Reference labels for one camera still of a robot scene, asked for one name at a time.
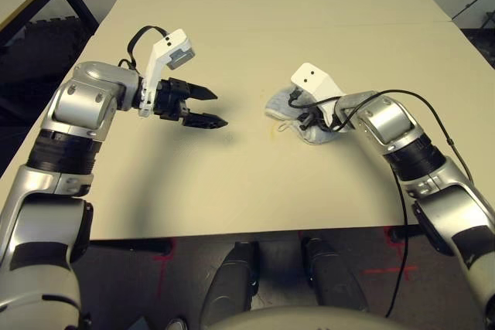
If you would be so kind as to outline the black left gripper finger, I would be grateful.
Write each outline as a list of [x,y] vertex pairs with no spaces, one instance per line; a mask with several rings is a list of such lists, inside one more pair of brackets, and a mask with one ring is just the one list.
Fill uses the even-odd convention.
[[196,85],[193,83],[188,83],[187,86],[189,89],[189,98],[191,98],[191,99],[195,99],[195,100],[216,100],[217,99],[217,95],[206,87]]
[[188,113],[183,117],[182,125],[199,129],[218,129],[228,125],[228,122],[214,114]]

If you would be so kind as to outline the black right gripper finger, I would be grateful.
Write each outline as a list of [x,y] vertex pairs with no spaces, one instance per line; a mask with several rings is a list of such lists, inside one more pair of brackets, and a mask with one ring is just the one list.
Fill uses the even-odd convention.
[[297,117],[297,121],[299,122],[299,129],[301,131],[306,131],[316,123],[316,116],[313,112],[303,112]]

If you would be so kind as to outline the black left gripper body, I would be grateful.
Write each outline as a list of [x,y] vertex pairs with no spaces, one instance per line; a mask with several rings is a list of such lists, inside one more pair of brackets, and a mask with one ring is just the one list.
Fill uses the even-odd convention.
[[189,98],[190,88],[186,81],[169,78],[160,80],[155,93],[153,113],[160,119],[178,121],[189,115],[186,100]]

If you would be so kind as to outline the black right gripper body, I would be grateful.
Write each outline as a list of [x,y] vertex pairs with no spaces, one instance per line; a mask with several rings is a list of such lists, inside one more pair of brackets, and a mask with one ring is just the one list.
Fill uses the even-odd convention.
[[[315,114],[316,126],[318,129],[325,132],[332,132],[332,123],[333,123],[333,112],[334,112],[335,104],[320,104],[316,105],[313,109],[313,113]],[[329,123],[326,122],[326,109],[329,108]]]

